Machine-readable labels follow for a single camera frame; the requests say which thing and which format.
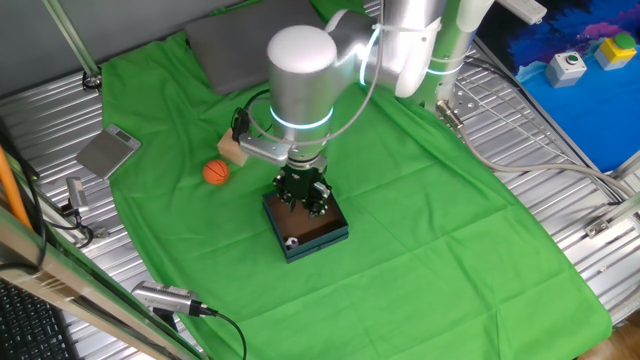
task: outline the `white cable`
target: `white cable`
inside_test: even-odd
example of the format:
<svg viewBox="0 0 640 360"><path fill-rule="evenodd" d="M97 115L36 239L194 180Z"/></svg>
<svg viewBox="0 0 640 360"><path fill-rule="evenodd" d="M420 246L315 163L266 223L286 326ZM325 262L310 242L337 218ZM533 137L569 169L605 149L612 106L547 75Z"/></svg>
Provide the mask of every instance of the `white cable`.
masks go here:
<svg viewBox="0 0 640 360"><path fill-rule="evenodd" d="M384 9L384 0L380 0L380 9ZM380 11L380 24L383 24L383 15L382 15L383 11ZM320 140L315 140L315 141L305 141L305 142L297 142L297 141L290 141L290 140L285 140L285 139L279 139L271 134L269 134L268 132L264 131L260 125L258 125L258 123L255 121L255 119L253 118L253 116L251 115L251 107L253 106L253 104L251 104L249 106L249 111L247 111L248 113L248 117L249 117L249 121L251 121L251 124L253 125L253 127L255 127L258 132L260 134L262 134L264 137L269 138L275 142L281 143L281 144L288 144L291 146L307 146L307 145L316 145L316 144L321 144L321 143L325 143L333 138L335 138L336 136L342 134L345 130L347 130L351 124L353 124L356 119L360 116L360 114L362 114L362 112L364 111L364 108L367 106L367 104L369 103L369 99L371 99L371 96L373 95L373 90L376 87L376 83L378 82L378 75L380 74L380 68L382 67L382 30L380 32L380 39L378 40L378 58L377 58L377 64L376 64L376 70L375 73L373 75L373 79L371 80L371 87L369 88L369 92L367 92L367 95L365 96L364 100L362 101L362 105L360 105L360 108L358 109L358 111L356 111L356 113L353 115L353 117L351 118L351 120L349 120L340 130L336 131L335 133L324 137Z"/></svg>
<svg viewBox="0 0 640 360"><path fill-rule="evenodd" d="M496 163L493 163L493 162L485 159L482 155L480 155L478 150L471 143L471 140L469 139L469 135L467 135L467 131L464 129L464 126L459 128L458 131L460 133L460 137L467 144L467 147L473 153L473 155L475 155L483 164L485 164L487 167L489 167L491 169L494 169L494 170L497 170L497 171L504 171L504 172L528 172L528 171L542 171L542 170L552 170L552 169L577 171L577 172L581 172L583 174L594 176L594 177L604 181L605 183L609 184L610 186L613 186L613 187L619 189L620 191L622 191L629 198L631 198L631 197L633 197L635 195L635 193L631 189L629 189L628 187L626 187L625 185L620 183L618 180L616 180L616 179L614 179L614 178L612 178L610 176L607 176L607 175L605 175L605 174L603 174L601 172L598 172L598 171L595 171L595 170L592 170L592 169L589 169L587 167L580 166L580 165L573 165L573 164L539 164L539 165L530 165L530 166L498 165Z"/></svg>
<svg viewBox="0 0 640 360"><path fill-rule="evenodd" d="M480 84L476 83L475 81L472 81L475 85L480 86ZM475 101L478 102L478 104L480 104L480 106L484 107L485 109L489 110L491 113L493 113L493 115L497 116L499 119L501 119L502 121L504 121L505 123L507 123L509 126L511 126L512 128L520 131L521 133L525 134L527 137L529 137L531 140L537 142L540 146L544 147L545 149L551 151L552 153L561 156L562 158L564 158L565 160L569 160L571 162L573 162L574 164L577 164L575 160L567 157L565 154L556 151L550 147L548 147L547 145L543 144L540 140L536 139L535 137L533 137L531 134L529 134L528 132L526 132L524 129L520 128L519 126L513 124L511 121L507 120L504 116L498 114L495 110L493 110L492 108L490 108L487 104L485 104L484 102L480 101L480 99L473 95L471 93L471 91L469 91L467 88L465 88L464 86L462 86L462 84L460 84L459 82L456 81L456 85L458 85L462 90L464 90L467 94L469 94L469 96L471 96ZM505 101L504 99L500 98L498 95L496 95L496 97L498 97L499 99L501 99L503 102L508 103L507 101ZM531 120L528 117L524 116L524 114L520 113L520 115L527 119L527 120Z"/></svg>

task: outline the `green cloth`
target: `green cloth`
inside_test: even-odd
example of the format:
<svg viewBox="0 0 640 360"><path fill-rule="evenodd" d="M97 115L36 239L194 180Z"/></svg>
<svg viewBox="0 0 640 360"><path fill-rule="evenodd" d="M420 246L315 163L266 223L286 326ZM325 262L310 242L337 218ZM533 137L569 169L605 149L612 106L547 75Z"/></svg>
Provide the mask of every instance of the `green cloth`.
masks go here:
<svg viewBox="0 0 640 360"><path fill-rule="evenodd" d="M103 80L104 125L142 143L111 179L125 227L158 282L240 325L249 359L564 360L609 336L545 230L415 103L376 92L327 145L350 236L287 264L262 207L278 168L252 157L224 185L202 177L234 109L264 86L215 95L182 33L109 61ZM340 97L335 129L363 98L357 86ZM267 105L256 110L266 125ZM239 358L223 320L182 319L213 358Z"/></svg>

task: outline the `black cable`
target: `black cable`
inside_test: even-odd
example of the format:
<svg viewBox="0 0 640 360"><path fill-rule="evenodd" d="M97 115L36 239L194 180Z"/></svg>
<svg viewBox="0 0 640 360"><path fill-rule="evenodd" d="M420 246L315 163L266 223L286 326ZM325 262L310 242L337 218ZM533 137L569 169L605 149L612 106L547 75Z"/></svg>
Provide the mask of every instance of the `black cable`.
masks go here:
<svg viewBox="0 0 640 360"><path fill-rule="evenodd" d="M52 223L51 221L47 221L47 224L49 224L49 226L53 226L56 229L60 229L60 230L76 230L80 228L80 223L77 222L75 226L62 226L62 225L58 225L56 223Z"/></svg>
<svg viewBox="0 0 640 360"><path fill-rule="evenodd" d="M242 360L246 360L247 359L247 341L244 339L244 334L242 333L242 330L240 330L240 326L238 326L238 324L236 324L233 320L229 319L228 317L220 314L219 312L211 308L203 307L200 311L202 315L215 316L215 317L224 319L229 324L231 324L231 326L236 328L236 330L238 331L238 335L240 335L240 339L242 340L242 352L243 352Z"/></svg>
<svg viewBox="0 0 640 360"><path fill-rule="evenodd" d="M260 96L264 95L264 94L268 94L269 92L271 92L271 90L269 89L264 89L264 90L260 90L257 93L253 94L249 100L247 101L247 104L244 106L244 109L247 110L249 108L249 106L251 106L251 103L253 103L254 101L256 101L257 98L259 98Z"/></svg>
<svg viewBox="0 0 640 360"><path fill-rule="evenodd" d="M87 241L86 241L84 244L82 244L82 245L78 246L78 249L84 249L84 248L86 248L86 247L87 247L87 246L89 246L89 245L91 244L91 242L93 241L93 230L91 230L90 228L88 228L88 227L86 227L86 226L84 226L84 225L81 225L81 226L82 226L82 228L84 229L84 231L86 231L86 232L87 232Z"/></svg>
<svg viewBox="0 0 640 360"><path fill-rule="evenodd" d="M35 275L38 273L38 268L29 264L2 264L0 265L0 272L7 270L22 270L29 275Z"/></svg>
<svg viewBox="0 0 640 360"><path fill-rule="evenodd" d="M242 360L247 360L247 341L244 339L244 334L242 333L242 330L240 330L240 327L238 326L238 324L236 324L233 320L229 319L228 317L220 313L216 313L214 316L226 320L229 324L231 324L231 326L236 328L236 330L238 331L238 334L240 335L240 339L242 340L242 352L243 352Z"/></svg>
<svg viewBox="0 0 640 360"><path fill-rule="evenodd" d="M87 241L84 242L84 244L78 246L78 249L84 249L85 247L89 246L91 244L91 242L93 241L94 238L94 234L93 234L93 230L91 230L91 228L89 228L88 226L85 226L82 224L82 218L79 216L76 216L76 224L71 227L71 226L62 226L62 225L58 225L56 223L52 223L50 221L47 221L47 224L51 225L52 227L56 228L56 229L60 229L60 230L67 230L67 231L71 231L71 230L82 230L86 233L86 237L87 237Z"/></svg>
<svg viewBox="0 0 640 360"><path fill-rule="evenodd" d="M265 131L271 130L272 127L273 127L273 124L269 124L269 127Z"/></svg>
<svg viewBox="0 0 640 360"><path fill-rule="evenodd" d="M40 248L40 255L38 256L38 262L36 266L39 270L42 270L42 264L44 263L44 258L47 255L47 232L46 225L44 222L44 217L42 215L42 207L40 206L40 199L38 198L38 192L36 191L36 187L33 184L33 180L31 180L31 176L26 171L26 166L23 166L24 159L19 159L18 163L22 168L22 172L24 173L24 177L27 180L27 185L29 186L29 191L31 192L31 197L33 198L33 203L36 207L36 220L38 221L38 227L40 229L40 237L42 238L42 246Z"/></svg>

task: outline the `wooden block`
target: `wooden block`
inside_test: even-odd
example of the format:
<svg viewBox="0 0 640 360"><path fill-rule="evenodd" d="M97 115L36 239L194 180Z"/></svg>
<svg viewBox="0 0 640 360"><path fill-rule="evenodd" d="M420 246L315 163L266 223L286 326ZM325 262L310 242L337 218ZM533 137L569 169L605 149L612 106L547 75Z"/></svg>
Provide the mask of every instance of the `wooden block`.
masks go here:
<svg viewBox="0 0 640 360"><path fill-rule="evenodd" d="M240 150L240 145L231 138L232 133L231 129L228 129L227 132L224 133L224 136L218 142L218 151L220 152L220 156L226 160L243 166L249 158L249 154L243 153L242 150Z"/></svg>

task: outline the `small ball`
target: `small ball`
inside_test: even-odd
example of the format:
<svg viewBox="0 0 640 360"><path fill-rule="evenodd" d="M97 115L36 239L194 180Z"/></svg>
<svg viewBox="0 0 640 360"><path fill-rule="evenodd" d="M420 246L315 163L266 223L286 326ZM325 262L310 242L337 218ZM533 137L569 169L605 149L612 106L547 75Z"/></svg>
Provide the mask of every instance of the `small ball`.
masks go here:
<svg viewBox="0 0 640 360"><path fill-rule="evenodd" d="M222 160L211 160L202 169L202 176L209 184L221 185L229 178L229 167Z"/></svg>

